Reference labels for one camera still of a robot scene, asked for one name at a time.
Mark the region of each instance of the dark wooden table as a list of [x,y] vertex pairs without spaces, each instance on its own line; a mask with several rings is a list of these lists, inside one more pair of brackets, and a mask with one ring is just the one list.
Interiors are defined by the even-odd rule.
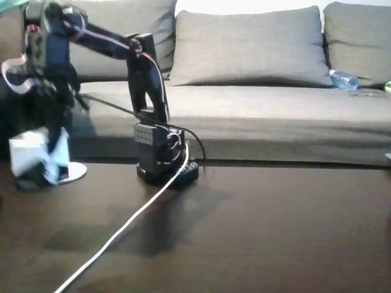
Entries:
[[[0,164],[0,292],[54,292],[155,192],[133,165],[18,194]],[[389,293],[391,177],[208,167],[116,242],[71,293]]]

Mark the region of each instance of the gray fabric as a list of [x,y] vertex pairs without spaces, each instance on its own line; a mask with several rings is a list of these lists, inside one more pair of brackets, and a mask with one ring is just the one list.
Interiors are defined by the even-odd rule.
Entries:
[[20,16],[18,8],[0,16],[0,65],[7,59],[21,55]]
[[334,2],[324,10],[331,66],[384,89],[391,80],[391,7]]
[[177,15],[173,85],[331,85],[319,8]]
[[[82,93],[131,109],[126,82],[82,85]],[[210,159],[341,162],[387,165],[391,96],[352,98],[339,89],[167,86],[171,123],[193,130]],[[127,114],[90,104],[76,113],[78,157],[136,157]],[[200,148],[191,136],[191,152]]]
[[[158,63],[167,76],[172,68],[176,0],[66,1],[84,9],[93,24],[120,35],[154,33]],[[125,79],[126,62],[71,45],[71,61],[82,78]]]

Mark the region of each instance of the bottle cap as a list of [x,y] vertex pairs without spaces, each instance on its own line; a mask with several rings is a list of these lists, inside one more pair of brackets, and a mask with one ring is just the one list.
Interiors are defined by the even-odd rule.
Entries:
[[391,81],[389,81],[388,83],[386,83],[386,92],[387,92],[387,93],[391,93]]

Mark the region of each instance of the white wall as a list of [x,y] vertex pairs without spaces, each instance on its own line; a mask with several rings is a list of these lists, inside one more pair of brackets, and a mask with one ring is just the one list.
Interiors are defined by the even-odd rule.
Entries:
[[[207,14],[248,14],[265,13],[278,10],[291,10],[325,6],[335,0],[178,0],[175,13],[182,10]],[[391,6],[391,0],[339,0],[343,3]]]

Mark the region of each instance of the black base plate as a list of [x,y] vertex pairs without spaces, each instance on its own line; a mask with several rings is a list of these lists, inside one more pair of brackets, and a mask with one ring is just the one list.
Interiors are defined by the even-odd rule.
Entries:
[[[137,175],[147,184],[153,186],[163,186],[165,183],[170,180],[173,173],[165,173],[160,175],[155,175],[151,173],[145,172],[143,169],[137,165]],[[188,162],[186,167],[182,170],[182,172],[178,175],[178,177],[174,180],[174,182],[169,186],[169,189],[182,189],[192,183],[199,177],[199,166],[196,162]]]

